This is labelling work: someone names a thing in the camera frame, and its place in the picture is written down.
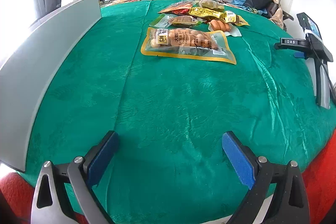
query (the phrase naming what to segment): handheld device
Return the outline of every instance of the handheld device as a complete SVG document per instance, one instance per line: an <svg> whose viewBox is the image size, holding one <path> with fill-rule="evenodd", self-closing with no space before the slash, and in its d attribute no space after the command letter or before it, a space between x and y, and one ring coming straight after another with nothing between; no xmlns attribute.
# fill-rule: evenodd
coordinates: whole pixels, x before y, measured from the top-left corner
<svg viewBox="0 0 336 224"><path fill-rule="evenodd" d="M292 49L304 53L314 87L316 104L326 109L330 108L330 95L336 103L336 94L328 74L328 62L333 62L333 56L323 44L317 24L305 13L297 14L299 23L304 31L305 39L280 38L275 43L275 49Z"/></svg>

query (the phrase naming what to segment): red fabric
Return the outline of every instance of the red fabric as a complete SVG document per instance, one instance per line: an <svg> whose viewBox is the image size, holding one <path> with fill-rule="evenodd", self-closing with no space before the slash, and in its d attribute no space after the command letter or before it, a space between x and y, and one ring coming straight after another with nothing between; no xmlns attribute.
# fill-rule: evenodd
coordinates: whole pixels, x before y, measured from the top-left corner
<svg viewBox="0 0 336 224"><path fill-rule="evenodd" d="M303 172L310 223L319 224L336 200L336 130L331 139Z"/></svg>
<svg viewBox="0 0 336 224"><path fill-rule="evenodd" d="M336 200L336 130L325 148L303 172L307 189L310 223L319 224ZM0 179L0 190L13 212L30 220L34 189L19 174L9 173ZM83 215L76 213L80 224L88 224Z"/></svg>

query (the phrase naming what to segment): green tablecloth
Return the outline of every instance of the green tablecloth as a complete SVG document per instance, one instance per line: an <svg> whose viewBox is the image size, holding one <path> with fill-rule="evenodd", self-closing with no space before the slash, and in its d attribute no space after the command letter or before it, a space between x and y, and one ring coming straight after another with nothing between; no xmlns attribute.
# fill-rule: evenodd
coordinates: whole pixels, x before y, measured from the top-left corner
<svg viewBox="0 0 336 224"><path fill-rule="evenodd" d="M266 18L228 8L251 25L227 38L237 65L142 55L148 24L173 2L102 9L38 110L23 175L32 185L45 160L69 162L115 130L120 150L94 187L112 219L201 223L231 214L247 191L222 151L225 131L256 155L296 160L302 170L325 146L336 109L315 104L304 60L274 49L288 34Z"/></svg>

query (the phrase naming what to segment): blue gripper pad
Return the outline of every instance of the blue gripper pad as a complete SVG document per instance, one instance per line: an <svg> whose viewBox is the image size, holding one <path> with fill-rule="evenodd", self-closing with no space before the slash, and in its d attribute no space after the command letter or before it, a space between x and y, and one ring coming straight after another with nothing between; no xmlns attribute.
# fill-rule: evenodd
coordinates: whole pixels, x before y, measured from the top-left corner
<svg viewBox="0 0 336 224"><path fill-rule="evenodd" d="M251 190L255 182L253 166L241 151L239 145L227 132L223 134L222 147L231 164L233 165L240 182L248 186Z"/></svg>
<svg viewBox="0 0 336 224"><path fill-rule="evenodd" d="M88 187L92 187L99 183L101 177L103 176L106 167L110 163L113 155L117 152L119 148L119 136L117 133L113 133L108 140L104 143L102 148L99 150L95 158L92 160L91 164L87 169L87 179L86 184Z"/></svg>

